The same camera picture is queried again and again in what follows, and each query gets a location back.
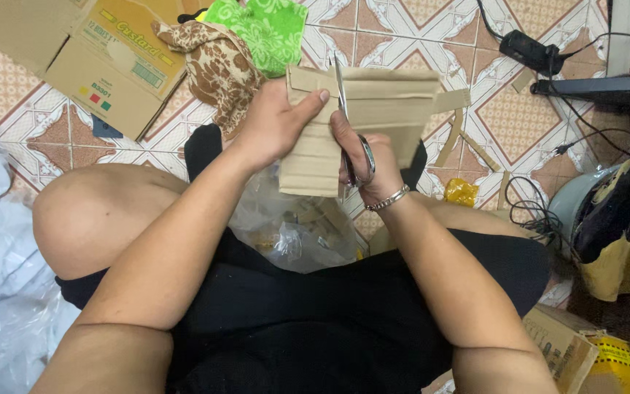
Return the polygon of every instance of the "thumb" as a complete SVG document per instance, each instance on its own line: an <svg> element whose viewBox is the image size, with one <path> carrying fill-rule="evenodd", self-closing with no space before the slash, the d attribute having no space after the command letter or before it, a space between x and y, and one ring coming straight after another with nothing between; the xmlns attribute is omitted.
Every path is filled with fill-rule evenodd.
<svg viewBox="0 0 630 394"><path fill-rule="evenodd" d="M300 103L293 107L293 116L300 128L310 122L310 119L317 116L325 104L330 99L330 92L327 89L313 90Z"/></svg>
<svg viewBox="0 0 630 394"><path fill-rule="evenodd" d="M356 131L351 128L349 121L346 120L345 114L341 110L332 112L330 125L332 126L332 134L339 142L339 146L349 154L349 157L359 157L363 153L361 140L356 135Z"/></svg>

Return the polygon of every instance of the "fingernail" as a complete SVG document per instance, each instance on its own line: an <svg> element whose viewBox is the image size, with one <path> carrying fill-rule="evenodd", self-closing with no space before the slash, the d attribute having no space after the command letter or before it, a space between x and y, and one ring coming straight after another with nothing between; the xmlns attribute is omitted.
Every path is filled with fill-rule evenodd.
<svg viewBox="0 0 630 394"><path fill-rule="evenodd" d="M330 92L327 89L325 89L322 92L320 92L320 101L323 104L327 103L327 100L329 100L329 99L330 99Z"/></svg>

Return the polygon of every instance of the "person's right hand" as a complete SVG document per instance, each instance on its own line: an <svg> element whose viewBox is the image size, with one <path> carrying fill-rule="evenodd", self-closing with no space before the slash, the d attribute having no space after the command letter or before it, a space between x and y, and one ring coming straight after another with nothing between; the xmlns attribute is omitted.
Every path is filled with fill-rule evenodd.
<svg viewBox="0 0 630 394"><path fill-rule="evenodd" d="M360 179L366 179L368 175L368 160L363 151L361 140L356 132L349 125L342 111L335 111L330 117L332 134L334 134L339 145L349 155L354 172ZM403 177L398 170L398 162L390 145L390 138L382 134L363 134L373 152L373 159L376 162L376 172L373 179L368 184L359 188L359 193L364 204L377 204L392 196L403 187ZM339 181L347 183L346 170L344 164L339 169Z"/></svg>

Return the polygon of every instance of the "yellow plastic bag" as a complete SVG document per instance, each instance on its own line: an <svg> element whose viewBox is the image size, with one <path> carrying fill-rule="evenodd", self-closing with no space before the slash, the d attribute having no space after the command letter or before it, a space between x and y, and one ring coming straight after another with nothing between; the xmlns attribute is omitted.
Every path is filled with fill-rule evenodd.
<svg viewBox="0 0 630 394"><path fill-rule="evenodd" d="M478 195L480 186L469 184L461 178L453 178L444 190L444 201L455 202L473 208L475 197Z"/></svg>

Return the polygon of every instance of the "green towel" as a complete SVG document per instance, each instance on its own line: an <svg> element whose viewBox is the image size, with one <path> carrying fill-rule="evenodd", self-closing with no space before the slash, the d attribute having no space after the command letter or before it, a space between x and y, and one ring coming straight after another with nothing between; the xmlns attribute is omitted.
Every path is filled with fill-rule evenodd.
<svg viewBox="0 0 630 394"><path fill-rule="evenodd" d="M300 40L308 8L292 0L215 0L204 22L224 24L247 44L254 65L267 78L285 75L285 66L300 61Z"/></svg>

